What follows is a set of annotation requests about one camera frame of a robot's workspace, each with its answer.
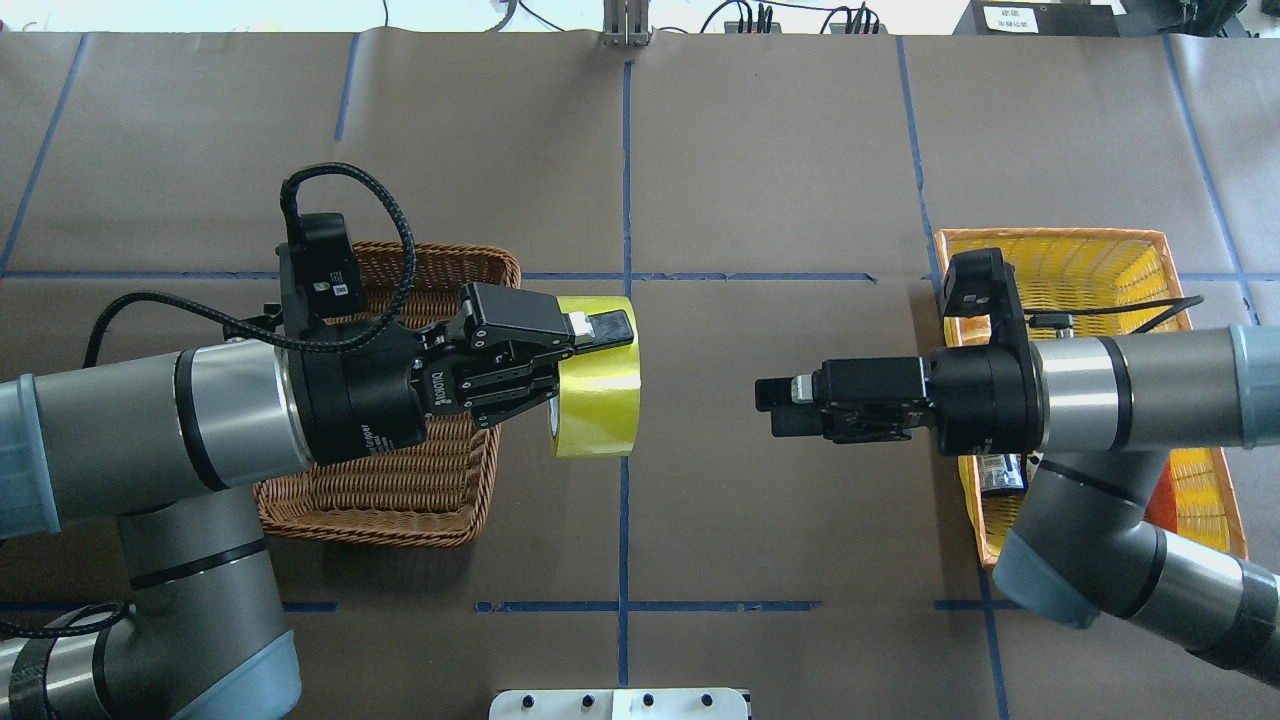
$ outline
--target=sticker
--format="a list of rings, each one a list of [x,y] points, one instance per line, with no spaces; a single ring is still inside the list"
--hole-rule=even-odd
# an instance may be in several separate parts
[[[1039,32],[1036,26],[1036,10],[1030,8],[998,8],[986,5],[982,13],[987,15],[987,27],[1000,32]]]
[[[1007,492],[1027,488],[1016,455],[979,455],[978,473],[982,492]]]

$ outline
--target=metal bracket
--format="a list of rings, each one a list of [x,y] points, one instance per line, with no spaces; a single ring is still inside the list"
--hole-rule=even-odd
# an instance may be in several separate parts
[[[750,720],[749,698],[730,688],[506,691],[489,720]]]
[[[604,45],[649,45],[649,0],[604,0]]]

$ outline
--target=tape roll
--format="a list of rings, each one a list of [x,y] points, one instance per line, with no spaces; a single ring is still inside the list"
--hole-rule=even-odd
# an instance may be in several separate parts
[[[626,297],[558,297],[562,313],[588,315],[625,310],[636,338],[631,345],[576,355],[559,364],[559,395],[552,398],[552,455],[630,455],[640,424],[640,333]]]

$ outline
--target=yellow wicker basket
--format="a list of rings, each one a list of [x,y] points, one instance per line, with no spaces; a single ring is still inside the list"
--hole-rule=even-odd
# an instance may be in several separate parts
[[[937,232],[933,242],[943,273],[956,252],[998,247],[1005,261],[1014,265],[1025,307],[1107,307],[1183,295],[1169,243],[1160,232],[1111,228],[943,229]],[[1079,316],[1075,332],[1079,336],[1124,334],[1158,313],[1156,309]],[[1187,313],[1179,313],[1152,332],[1188,331],[1190,327]],[[1052,331],[1029,332],[1032,340],[1053,337]],[[989,334],[986,318],[947,318],[943,322],[943,336],[950,346],[983,343]],[[995,568],[1005,536],[1018,516],[1021,497],[982,497],[975,482],[977,457],[961,457],[959,465],[978,556],[984,568]],[[1236,557],[1248,557],[1222,448],[1175,450],[1170,455],[1170,470],[1178,534]]]
[[[399,242],[353,247],[369,292],[365,316],[371,316],[390,302],[403,252]],[[468,282],[520,287],[520,265],[495,247],[419,245],[403,323],[412,328],[452,318],[458,288]],[[489,514],[498,432],[477,429],[470,414],[431,418],[428,441],[417,447],[259,483],[262,528],[275,536],[370,544],[466,543]]]

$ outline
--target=electrical cord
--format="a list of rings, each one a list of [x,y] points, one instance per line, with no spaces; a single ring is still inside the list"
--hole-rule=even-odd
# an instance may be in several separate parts
[[[831,18],[835,18],[836,13],[840,12],[845,13],[845,32],[847,33],[849,28],[854,27],[854,9],[849,5],[841,5],[827,13],[827,19],[822,20],[822,27],[818,28],[818,35],[827,32],[827,27],[831,26]]]
[[[1152,319],[1147,320],[1146,323],[1143,323],[1143,324],[1138,325],[1137,328],[1134,328],[1129,334],[1142,334],[1144,332],[1149,332],[1149,331],[1160,327],[1160,324],[1164,323],[1165,320],[1169,320],[1170,318],[1172,318],[1174,315],[1181,313],[1183,310],[1187,310],[1188,307],[1194,307],[1194,306],[1199,305],[1201,302],[1204,302],[1204,297],[1201,296],[1201,295],[1193,295],[1190,297],[1183,297],[1183,299],[1180,299],[1179,302],[1175,302],[1174,305],[1171,305],[1164,313],[1156,315],[1155,318],[1152,318]]]
[[[1180,302],[1194,301],[1189,306],[1199,305],[1204,296],[1193,295],[1190,297],[1169,297],[1165,300],[1148,300],[1146,302],[1133,302],[1129,305],[1116,305],[1114,307],[1082,307],[1079,310],[1048,310],[1044,307],[1024,307],[1024,315],[1119,315],[1135,310],[1152,310],[1155,307],[1169,307]]]
[[[530,8],[529,8],[529,5],[525,5],[525,0],[516,0],[516,4],[517,4],[517,5],[520,5],[520,6],[521,6],[521,8],[522,8],[522,9],[524,9],[524,10],[526,12],[526,13],[529,13],[530,15],[532,15],[532,17],[538,18],[538,19],[539,19],[539,20],[540,20],[540,22],[541,22],[541,23],[543,23],[544,26],[547,26],[547,27],[550,27],[550,28],[554,28],[554,29],[558,29],[558,31],[561,31],[561,32],[564,32],[564,28],[562,28],[561,26],[558,26],[558,24],[556,24],[556,23],[553,23],[553,22],[548,20],[547,18],[544,18],[544,17],[539,15],[539,14],[538,14],[538,13],[535,13],[535,12],[534,12],[532,9],[530,9]]]
[[[76,611],[68,623],[74,623],[90,615],[97,615],[99,612],[110,611],[111,614],[101,620],[95,620],[86,625],[63,626],[63,628],[27,628],[24,625],[15,625],[5,620],[0,620],[0,633],[4,633],[14,638],[24,639],[52,639],[52,638],[74,638],[79,635],[92,635],[100,633],[111,625],[115,625],[129,614],[129,606],[123,602],[109,602],[105,605],[91,605],[88,607],[82,607]]]
[[[355,165],[348,165],[347,163],[320,163],[317,165],[302,168],[289,176],[280,184],[280,210],[284,213],[284,225],[288,231],[291,243],[294,238],[302,237],[302,220],[298,217],[298,187],[307,179],[320,176],[346,176],[364,184],[381,202],[383,208],[390,215],[392,223],[396,225],[396,232],[399,234],[401,247],[404,254],[404,270],[401,275],[399,286],[396,287],[396,292],[392,295],[390,304],[387,306],[387,310],[384,310],[383,314],[374,320],[372,325],[361,332],[358,336],[343,341],[302,341],[275,334],[270,331],[228,315],[220,310],[214,310],[207,305],[201,305],[193,300],[187,300],[186,297],[179,297],[168,292],[131,292],[113,300],[111,304],[102,310],[102,314],[99,315],[97,322],[93,323],[93,331],[90,333],[88,346],[84,348],[83,366],[92,368],[97,364],[97,356],[102,347],[102,338],[106,336],[108,325],[110,325],[111,320],[120,313],[120,310],[124,310],[134,302],[159,302],[169,305],[232,328],[242,337],[260,340],[268,345],[274,345],[275,347],[296,350],[300,352],[347,352],[372,342],[396,320],[401,307],[403,307],[404,302],[408,301],[410,292],[413,290],[413,275],[417,272],[417,256],[413,252],[413,231],[410,229],[408,219],[404,218],[404,213],[401,210],[399,204],[396,202],[396,199],[392,197],[390,191],[388,191],[387,187],[378,182],[378,179],[372,176]]]
[[[858,6],[854,14],[852,27],[845,27],[845,35],[876,35],[879,32],[879,15],[867,6],[865,0]]]
[[[1167,300],[1149,300],[1147,302],[1134,302],[1130,305],[1116,305],[1115,307],[1084,307],[1080,310],[1046,310],[1042,307],[1024,309],[1025,315],[1119,315],[1121,313],[1134,313],[1137,310],[1153,310],[1156,307],[1165,307],[1164,311],[1157,314],[1155,318],[1147,320],[1146,323],[1138,325],[1129,334],[1142,334],[1158,328],[1161,323],[1167,322],[1170,318],[1178,315],[1179,313],[1194,307],[1204,302],[1203,295],[1192,295],[1189,297],[1170,297]]]
[[[485,32],[502,32],[502,28],[507,27],[507,23],[511,22],[511,18],[516,17],[516,6],[517,6],[516,0],[507,0],[506,14],[502,15],[502,19],[498,20],[498,24],[493,26]]]
[[[814,8],[813,5],[795,5],[792,3],[774,3],[773,0],[767,0],[769,5],[777,5],[780,8],[795,8],[796,10],[818,10],[819,13],[826,13],[831,8]]]
[[[719,5],[717,5],[714,10],[712,10],[712,14],[707,15],[707,20],[703,23],[701,29],[698,31],[698,35],[701,35],[701,33],[707,32],[707,27],[712,24],[712,20],[716,18],[716,15],[721,10],[723,10],[724,8],[728,8],[730,5],[737,5],[737,31],[742,32],[742,29],[744,29],[742,28],[742,23],[744,23],[742,9],[744,8],[746,9],[746,19],[745,19],[746,27],[750,28],[751,27],[751,20],[755,19],[754,15],[751,14],[751,4],[748,3],[746,0],[724,0],[723,3],[721,3]]]

